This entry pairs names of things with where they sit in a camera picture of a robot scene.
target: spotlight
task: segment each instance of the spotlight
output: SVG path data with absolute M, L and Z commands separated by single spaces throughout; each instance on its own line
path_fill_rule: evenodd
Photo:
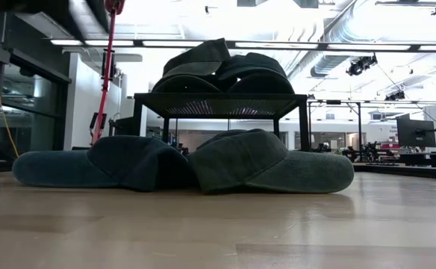
M 405 93 L 403 90 L 398 90 L 385 97 L 384 101 L 399 101 L 405 99 Z
M 346 70 L 346 73 L 350 76 L 360 75 L 362 72 L 368 70 L 371 66 L 378 63 L 376 54 L 373 56 L 360 57 L 351 62 L 351 66 Z
M 434 12 L 430 13 L 431 16 L 435 16 L 436 15 L 436 7 L 434 9 Z

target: red pole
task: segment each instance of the red pole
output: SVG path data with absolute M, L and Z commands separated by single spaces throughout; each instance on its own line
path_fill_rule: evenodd
M 110 78 L 110 66 L 112 65 L 112 42 L 113 42 L 113 33 L 115 31 L 115 9 L 112 9 L 110 12 L 110 35 L 108 36 L 108 46 L 107 46 L 107 57 L 105 60 L 105 74 L 104 74 L 104 84 L 102 88 L 102 100 L 100 101 L 99 114 L 97 116 L 96 121 L 96 130 L 93 132 L 92 143 L 93 145 L 102 135 L 102 130 L 100 129 L 100 125 L 102 124 L 102 118 L 104 116 L 105 109 L 105 101 L 107 100 L 108 93 L 108 84 Z

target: light wood floor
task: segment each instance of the light wood floor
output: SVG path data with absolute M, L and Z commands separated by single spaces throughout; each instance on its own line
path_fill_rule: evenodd
M 436 180 L 339 194 L 30 188 L 0 174 L 0 268 L 436 269 Z

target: mesh tabletop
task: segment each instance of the mesh tabletop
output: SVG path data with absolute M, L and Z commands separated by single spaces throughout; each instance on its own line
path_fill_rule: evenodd
M 263 120 L 282 118 L 307 101 L 297 94 L 137 93 L 134 98 L 162 117 Z

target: glass window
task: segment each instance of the glass window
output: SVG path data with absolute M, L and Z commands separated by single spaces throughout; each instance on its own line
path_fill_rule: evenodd
M 19 109 L 3 107 L 10 133 L 20 153 L 52 150 L 55 120 Z M 0 141 L 10 143 L 4 117 L 0 116 Z
M 295 149 L 301 149 L 301 134 L 296 133 Z M 346 133 L 340 132 L 312 132 L 311 148 L 317 149 L 320 143 L 327 144 L 332 151 L 346 147 Z
M 2 98 L 37 110 L 56 113 L 57 85 L 33 72 L 6 65 Z

